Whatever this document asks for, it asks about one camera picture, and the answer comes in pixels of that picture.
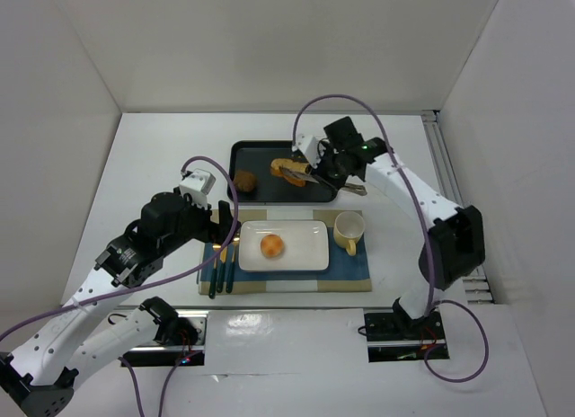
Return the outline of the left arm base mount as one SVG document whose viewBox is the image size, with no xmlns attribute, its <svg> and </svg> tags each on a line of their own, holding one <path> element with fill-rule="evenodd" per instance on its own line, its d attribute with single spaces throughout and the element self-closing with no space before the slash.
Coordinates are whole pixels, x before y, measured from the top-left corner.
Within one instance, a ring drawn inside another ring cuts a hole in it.
<svg viewBox="0 0 575 417">
<path fill-rule="evenodd" d="M 168 368 L 179 359 L 183 367 L 205 364 L 205 340 L 208 327 L 207 311 L 179 312 L 181 327 L 166 342 L 146 342 L 123 355 L 134 368 Z"/>
</svg>

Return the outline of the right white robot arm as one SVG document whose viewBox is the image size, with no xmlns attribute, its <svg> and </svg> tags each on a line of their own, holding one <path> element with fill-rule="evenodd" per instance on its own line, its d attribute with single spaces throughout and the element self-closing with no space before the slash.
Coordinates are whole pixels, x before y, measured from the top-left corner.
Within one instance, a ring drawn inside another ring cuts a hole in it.
<svg viewBox="0 0 575 417">
<path fill-rule="evenodd" d="M 482 213 L 435 191 L 399 160 L 383 138 L 364 139 L 351 118 L 334 121 L 324 133 L 324 139 L 298 135 L 293 142 L 315 180 L 340 190 L 349 177 L 357 177 L 420 226 L 424 239 L 418 259 L 420 278 L 393 305 L 402 328 L 420 324 L 443 292 L 484 263 Z"/>
</svg>

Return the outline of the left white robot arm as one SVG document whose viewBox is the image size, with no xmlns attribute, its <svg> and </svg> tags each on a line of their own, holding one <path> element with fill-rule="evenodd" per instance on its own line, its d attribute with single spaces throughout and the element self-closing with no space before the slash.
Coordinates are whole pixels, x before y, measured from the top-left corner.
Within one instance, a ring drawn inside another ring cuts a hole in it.
<svg viewBox="0 0 575 417">
<path fill-rule="evenodd" d="M 1 387 L 27 416 L 56 416 L 90 376 L 132 348 L 171 345 L 191 325 L 150 297 L 102 333 L 96 327 L 126 298 L 148 289 L 164 259 L 191 240 L 227 246 L 239 225 L 236 203 L 219 201 L 218 220 L 197 195 L 160 192 L 97 257 L 84 283 L 28 341 L 1 355 Z"/>
</svg>

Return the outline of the small round bun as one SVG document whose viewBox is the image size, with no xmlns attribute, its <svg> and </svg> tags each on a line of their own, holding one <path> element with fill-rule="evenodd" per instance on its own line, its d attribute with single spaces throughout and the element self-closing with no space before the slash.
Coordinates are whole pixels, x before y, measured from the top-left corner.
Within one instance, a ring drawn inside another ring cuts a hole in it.
<svg viewBox="0 0 575 417">
<path fill-rule="evenodd" d="M 267 259 L 279 257 L 284 252 L 284 248 L 284 241 L 279 235 L 268 234 L 261 239 L 261 253 Z"/>
</svg>

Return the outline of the large bread slice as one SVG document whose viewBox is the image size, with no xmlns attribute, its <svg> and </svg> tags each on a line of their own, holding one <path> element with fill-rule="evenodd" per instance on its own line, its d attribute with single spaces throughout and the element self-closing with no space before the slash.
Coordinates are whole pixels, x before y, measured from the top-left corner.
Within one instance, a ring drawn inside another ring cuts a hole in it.
<svg viewBox="0 0 575 417">
<path fill-rule="evenodd" d="M 279 178 L 283 178 L 288 183 L 305 187 L 306 180 L 299 177 L 300 174 L 307 176 L 311 166 L 308 163 L 301 163 L 288 158 L 276 158 L 270 163 L 270 173 Z"/>
</svg>

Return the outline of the metal tongs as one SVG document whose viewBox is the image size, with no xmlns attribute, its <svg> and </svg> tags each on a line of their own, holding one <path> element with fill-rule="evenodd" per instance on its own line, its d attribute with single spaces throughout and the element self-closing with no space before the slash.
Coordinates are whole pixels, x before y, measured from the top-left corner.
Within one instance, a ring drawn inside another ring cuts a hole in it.
<svg viewBox="0 0 575 417">
<path fill-rule="evenodd" d="M 353 183 L 344 183 L 340 187 L 337 187 L 337 186 L 330 185 L 325 180 L 322 180 L 319 177 L 316 177 L 309 172 L 303 173 L 303 172 L 300 172 L 300 171 L 297 171 L 294 169 L 290 169 L 290 168 L 282 166 L 282 165 L 279 167 L 279 171 L 280 171 L 280 174 L 284 178 L 289 178 L 292 180 L 296 180 L 298 182 L 302 181 L 302 182 L 318 183 L 318 184 L 322 184 L 324 186 L 329 186 L 330 188 L 334 189 L 335 191 L 346 191 L 346 192 L 353 193 L 353 194 L 356 194 L 359 196 L 366 196 L 367 195 L 367 189 L 363 185 L 358 185 L 358 184 L 353 184 Z"/>
</svg>

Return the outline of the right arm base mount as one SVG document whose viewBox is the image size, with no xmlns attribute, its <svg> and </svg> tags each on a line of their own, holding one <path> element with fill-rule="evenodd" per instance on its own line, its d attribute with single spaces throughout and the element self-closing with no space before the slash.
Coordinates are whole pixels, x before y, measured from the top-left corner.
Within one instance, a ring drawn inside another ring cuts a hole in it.
<svg viewBox="0 0 575 417">
<path fill-rule="evenodd" d="M 364 313 L 364 324 L 358 334 L 367 341 L 370 363 L 407 362 L 429 359 L 449 359 L 446 335 L 438 311 L 413 327 L 402 330 L 392 312 Z"/>
</svg>

